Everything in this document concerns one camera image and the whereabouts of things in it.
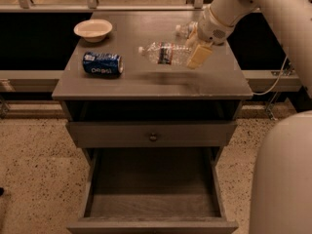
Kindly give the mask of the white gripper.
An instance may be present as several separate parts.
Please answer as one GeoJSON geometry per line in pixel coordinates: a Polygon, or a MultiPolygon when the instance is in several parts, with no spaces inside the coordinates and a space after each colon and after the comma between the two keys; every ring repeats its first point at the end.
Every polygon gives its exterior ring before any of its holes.
{"type": "Polygon", "coordinates": [[[226,41],[233,31],[233,26],[227,26],[219,22],[211,6],[207,6],[198,19],[197,30],[194,29],[185,42],[187,48],[193,49],[186,66],[191,69],[200,67],[213,52],[211,44],[198,44],[199,39],[220,45],[226,41]]]}

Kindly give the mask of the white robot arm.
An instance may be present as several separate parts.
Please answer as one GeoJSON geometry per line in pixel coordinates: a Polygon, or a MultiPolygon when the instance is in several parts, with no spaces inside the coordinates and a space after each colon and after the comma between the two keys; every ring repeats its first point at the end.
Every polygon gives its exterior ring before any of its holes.
{"type": "MultiPolygon", "coordinates": [[[[224,42],[237,22],[259,9],[294,68],[312,91],[311,0],[213,0],[187,44],[188,66],[200,66],[212,44],[224,42]]],[[[266,135],[253,169],[250,234],[312,234],[312,113],[294,114],[266,135]]]]}

